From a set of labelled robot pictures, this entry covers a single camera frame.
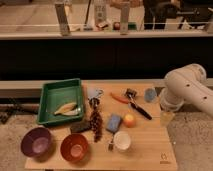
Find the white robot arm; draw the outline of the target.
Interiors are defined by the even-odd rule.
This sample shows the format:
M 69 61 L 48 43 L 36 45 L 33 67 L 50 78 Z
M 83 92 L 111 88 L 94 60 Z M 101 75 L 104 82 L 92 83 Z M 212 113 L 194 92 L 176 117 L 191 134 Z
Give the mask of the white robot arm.
M 159 94 L 164 111 L 178 111 L 185 101 L 213 117 L 213 90 L 206 87 L 206 70 L 200 64 L 189 64 L 168 72 L 165 87 Z

